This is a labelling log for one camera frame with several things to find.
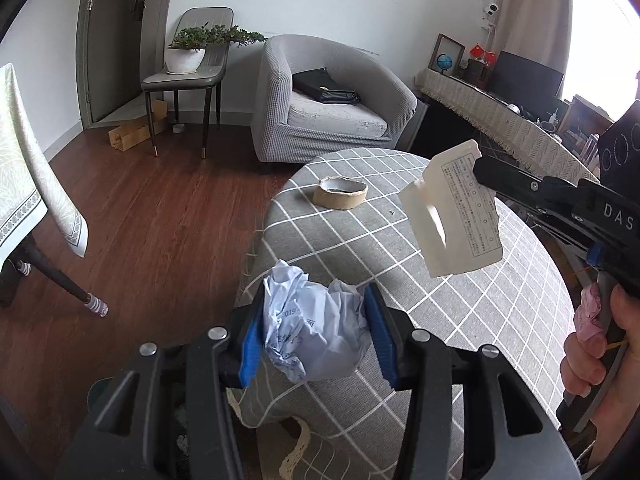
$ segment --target masking tape roll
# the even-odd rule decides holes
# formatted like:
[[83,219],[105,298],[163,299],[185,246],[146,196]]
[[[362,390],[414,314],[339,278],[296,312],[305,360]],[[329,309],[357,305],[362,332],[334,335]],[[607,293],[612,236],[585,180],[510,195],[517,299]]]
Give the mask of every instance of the masking tape roll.
[[328,209],[352,209],[364,202],[369,187],[343,176],[326,176],[314,191],[314,204]]

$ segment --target crumpled paper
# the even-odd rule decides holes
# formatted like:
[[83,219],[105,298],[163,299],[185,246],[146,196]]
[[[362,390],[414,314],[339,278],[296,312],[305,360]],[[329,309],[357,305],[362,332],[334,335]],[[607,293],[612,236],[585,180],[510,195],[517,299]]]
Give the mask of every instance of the crumpled paper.
[[282,260],[264,279],[264,347],[293,383],[351,375],[371,344],[356,287],[308,280]]
[[574,315],[575,333],[580,341],[587,341],[597,333],[602,333],[598,314],[602,308],[600,289],[597,283],[585,287],[580,295],[581,302]]

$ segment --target paper sheet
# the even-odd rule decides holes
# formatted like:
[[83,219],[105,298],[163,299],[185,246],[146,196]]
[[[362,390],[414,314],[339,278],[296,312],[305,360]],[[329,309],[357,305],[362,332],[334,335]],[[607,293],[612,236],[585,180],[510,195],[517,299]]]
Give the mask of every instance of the paper sheet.
[[499,262],[495,192],[478,184],[474,140],[433,157],[422,179],[400,193],[431,277],[462,274]]

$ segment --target round table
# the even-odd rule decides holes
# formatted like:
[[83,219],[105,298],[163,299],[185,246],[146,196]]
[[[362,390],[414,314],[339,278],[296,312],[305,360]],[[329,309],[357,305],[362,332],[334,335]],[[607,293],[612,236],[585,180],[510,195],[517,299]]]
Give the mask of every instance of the round table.
[[[395,150],[355,148],[319,156],[301,168],[271,201],[248,252],[236,303],[250,302],[278,259],[323,285],[334,278],[358,286],[375,280],[388,306],[405,310],[416,326],[448,345],[495,344],[557,424],[562,342],[574,313],[560,272],[531,229],[496,200],[503,260],[467,274],[432,278],[397,195],[427,163]],[[347,211],[315,206],[311,198],[318,180],[334,175],[366,182],[366,201]],[[390,389],[373,346],[352,376],[313,383],[290,383],[263,357],[252,384],[229,390],[228,398],[250,427],[292,415],[300,419],[303,431],[287,459],[289,470],[320,472],[332,480],[393,476],[410,393]],[[450,472],[459,478],[460,386],[454,386],[452,402]],[[284,458],[291,450],[280,452]]]

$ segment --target screw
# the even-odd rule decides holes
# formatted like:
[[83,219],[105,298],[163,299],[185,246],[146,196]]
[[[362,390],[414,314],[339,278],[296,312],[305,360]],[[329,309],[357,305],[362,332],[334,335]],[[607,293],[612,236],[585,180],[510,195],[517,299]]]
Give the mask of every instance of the screw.
[[484,345],[481,349],[482,355],[489,359],[495,359],[500,355],[500,351],[493,345]]
[[209,339],[213,339],[213,341],[220,341],[228,335],[228,332],[223,326],[215,326],[207,332],[207,335]]
[[414,338],[414,341],[419,341],[420,343],[426,343],[429,339],[431,339],[431,334],[426,330],[417,328],[416,330],[411,332],[411,337]]
[[149,355],[153,355],[158,351],[158,345],[156,343],[144,343],[140,345],[140,354],[148,357]]

